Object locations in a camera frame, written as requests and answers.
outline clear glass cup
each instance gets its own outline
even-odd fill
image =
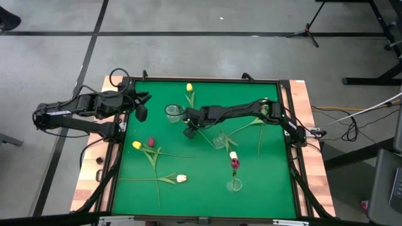
[[[168,118],[168,121],[171,123],[178,122],[182,119],[182,115],[178,116],[180,114],[180,110],[176,105],[170,105],[166,107],[166,116]]]
[[[219,134],[217,137],[214,138],[213,142],[216,149],[224,148],[226,146],[225,135]]]
[[[241,180],[232,178],[229,182],[227,182],[226,187],[229,191],[239,191],[243,187],[243,184],[241,183]]]

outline red tulip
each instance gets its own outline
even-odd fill
[[[147,145],[148,145],[149,147],[151,147],[151,148],[155,147],[155,138],[150,137],[150,138],[148,139]]]
[[[240,161],[238,159],[232,159],[231,161],[231,166],[233,168],[233,170],[237,170],[240,167]]]

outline gray floor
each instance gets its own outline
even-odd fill
[[[386,21],[394,19],[387,1],[377,1]],[[101,0],[0,0],[18,14],[19,31],[93,31]],[[318,9],[313,0],[110,0],[101,31],[297,31]],[[327,3],[312,30],[380,32],[368,4]],[[68,100],[80,73],[90,37],[0,36],[0,128],[24,140],[20,148],[0,146],[0,218],[22,217],[40,185],[55,137],[35,130],[31,113],[40,102]],[[397,87],[344,86],[342,77],[377,77],[396,64],[384,51],[383,38],[262,37],[98,37],[84,83],[95,89],[113,68],[139,76],[254,78],[306,80],[315,106],[369,107],[393,96]],[[359,116],[365,124],[391,109]],[[330,113],[334,117],[342,114]],[[314,113],[317,126],[331,119]],[[393,135],[396,114],[362,132],[375,141]],[[323,129],[328,138],[346,130],[334,124]],[[86,138],[67,139],[44,214],[67,213],[79,173],[79,152]],[[354,143],[329,141],[349,152],[372,144],[364,136]],[[334,199],[337,215],[367,220],[364,214]]]

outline wooden board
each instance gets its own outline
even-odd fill
[[[120,76],[113,76],[112,81],[114,84],[118,84],[122,80]],[[290,80],[291,86],[291,94],[293,99],[293,105],[295,107],[295,112],[297,118],[303,123],[306,127],[315,127],[313,114],[310,106],[310,101],[308,99],[307,88],[304,81],[299,80]],[[116,90],[113,87],[108,77],[104,80],[104,85],[102,87],[102,91],[106,90]],[[284,102],[287,103],[286,91],[282,88],[282,94],[284,97]],[[113,121],[113,117],[97,121],[98,123],[110,122]],[[97,134],[91,134],[89,136],[88,143],[99,139],[100,137]],[[308,143],[316,145],[319,147],[318,140],[314,138],[308,138]],[[96,164],[95,160],[98,157],[102,157],[103,159],[106,156],[107,151],[107,143],[100,142],[89,147],[84,155],[84,161],[82,165],[82,169],[80,171],[80,176],[77,182],[77,187],[75,189],[75,194],[73,197],[71,210],[76,210],[84,204],[86,199],[90,197],[92,192],[96,189],[99,182],[95,180],[96,172],[98,170],[103,169],[103,164]],[[114,157],[116,156],[117,145],[113,147],[113,155],[111,159],[111,164],[114,162]],[[329,214],[335,216],[334,205],[332,203],[332,198],[329,190],[329,184],[327,181],[327,175],[325,172],[323,160],[321,153],[312,146],[307,146],[302,149],[303,157],[305,161],[305,169],[307,174],[308,185],[312,190],[313,194],[317,198],[317,200],[323,205],[326,211]],[[296,156],[295,150],[292,150],[294,157]],[[102,205],[100,210],[106,210],[106,203],[109,199],[110,192],[110,183],[105,189],[105,192],[102,197]],[[307,209],[305,205],[305,199],[302,190],[298,186],[298,193],[300,199],[301,213],[303,216],[307,216]]]

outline green table surface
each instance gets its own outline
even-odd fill
[[[239,105],[261,98],[278,100],[276,85],[249,83],[193,83],[195,108],[203,105]],[[119,179],[112,208],[113,214],[174,215],[203,217],[296,218],[291,179],[286,158],[283,129],[263,125],[260,153],[260,124],[235,133],[231,139],[241,167],[237,178],[239,191],[229,191],[232,179],[226,148],[213,148],[204,137],[193,139],[183,134],[186,124],[170,123],[165,114],[168,104],[189,106],[184,82],[136,82],[137,91],[147,91],[152,98],[146,103],[148,118],[139,122],[129,118]],[[226,134],[249,124],[254,117],[229,119],[221,127]],[[211,141],[220,134],[218,126],[202,131]],[[155,181],[131,181],[121,178],[155,178],[152,165],[142,151],[134,149],[133,141],[146,143],[156,139],[161,152],[194,156],[178,158],[161,155],[156,164],[158,177],[172,173],[187,175],[184,183],[172,185],[159,181],[158,203]]]

